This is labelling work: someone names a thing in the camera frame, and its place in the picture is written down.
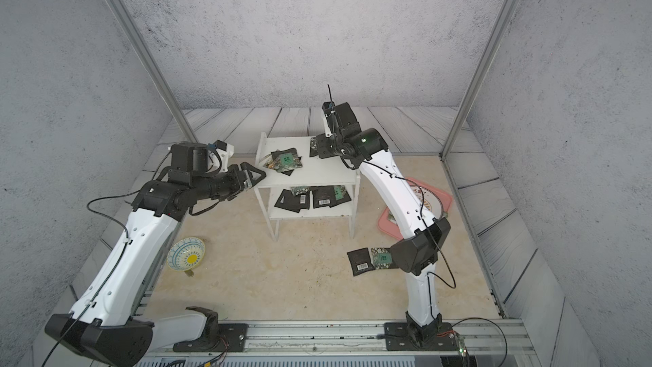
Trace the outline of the jasmine tea bag floral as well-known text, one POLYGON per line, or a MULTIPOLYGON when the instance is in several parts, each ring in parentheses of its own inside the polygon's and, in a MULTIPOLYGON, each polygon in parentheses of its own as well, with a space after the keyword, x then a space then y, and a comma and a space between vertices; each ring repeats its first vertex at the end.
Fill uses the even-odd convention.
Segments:
POLYGON ((316 137, 310 138, 309 156, 316 157, 319 155, 318 141, 316 137))

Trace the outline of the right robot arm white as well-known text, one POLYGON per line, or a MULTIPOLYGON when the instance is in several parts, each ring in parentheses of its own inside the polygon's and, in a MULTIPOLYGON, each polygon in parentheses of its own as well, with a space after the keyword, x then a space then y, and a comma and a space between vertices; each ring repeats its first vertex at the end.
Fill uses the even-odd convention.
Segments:
POLYGON ((393 215, 402 239, 390 248, 392 260, 406 274, 407 337, 419 348, 450 331, 437 307, 435 277, 441 246, 451 229, 441 213, 434 214, 417 195, 418 186, 402 176, 389 145, 374 128, 361 129, 348 103, 322 106, 324 134, 315 138, 318 157, 338 157, 375 187, 393 215))

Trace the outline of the green label tea bag pile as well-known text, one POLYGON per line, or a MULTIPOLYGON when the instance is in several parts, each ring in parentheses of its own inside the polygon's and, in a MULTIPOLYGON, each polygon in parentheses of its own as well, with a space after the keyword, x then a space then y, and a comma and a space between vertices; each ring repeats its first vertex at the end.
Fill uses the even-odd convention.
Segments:
POLYGON ((266 169, 286 176, 292 175, 293 171, 303 167, 302 158, 298 155, 296 148, 272 151, 261 161, 261 164, 266 169))

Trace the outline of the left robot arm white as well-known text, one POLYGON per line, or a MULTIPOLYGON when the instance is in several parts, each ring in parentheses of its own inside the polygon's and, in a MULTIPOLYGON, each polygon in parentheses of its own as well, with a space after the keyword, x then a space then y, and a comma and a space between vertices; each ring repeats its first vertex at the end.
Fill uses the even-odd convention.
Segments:
POLYGON ((134 366, 151 350, 225 348, 217 313, 191 307, 188 314, 147 321, 133 307, 149 271, 173 231, 197 202, 228 202, 260 183, 266 173, 249 163, 230 164, 231 145, 183 142, 171 163, 134 195, 122 236, 88 290, 66 314, 54 314, 44 331, 57 345, 112 366, 134 366))

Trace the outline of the floral tea bag green label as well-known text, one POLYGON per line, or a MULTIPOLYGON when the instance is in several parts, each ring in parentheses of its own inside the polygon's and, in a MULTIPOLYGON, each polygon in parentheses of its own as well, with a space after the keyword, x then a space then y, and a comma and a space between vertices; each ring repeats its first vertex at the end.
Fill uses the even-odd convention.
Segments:
POLYGON ((397 269, 398 266, 393 260, 391 250, 384 247, 373 247, 370 249, 372 264, 375 269, 397 269))

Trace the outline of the black tea bag barcode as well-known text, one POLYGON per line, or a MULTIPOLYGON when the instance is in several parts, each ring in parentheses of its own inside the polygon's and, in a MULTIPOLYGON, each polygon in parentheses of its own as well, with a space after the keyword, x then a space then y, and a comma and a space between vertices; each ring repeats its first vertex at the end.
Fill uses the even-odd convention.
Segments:
POLYGON ((349 251, 346 255, 351 265, 351 273, 353 277, 375 270, 375 265, 373 264, 368 248, 365 247, 349 251))

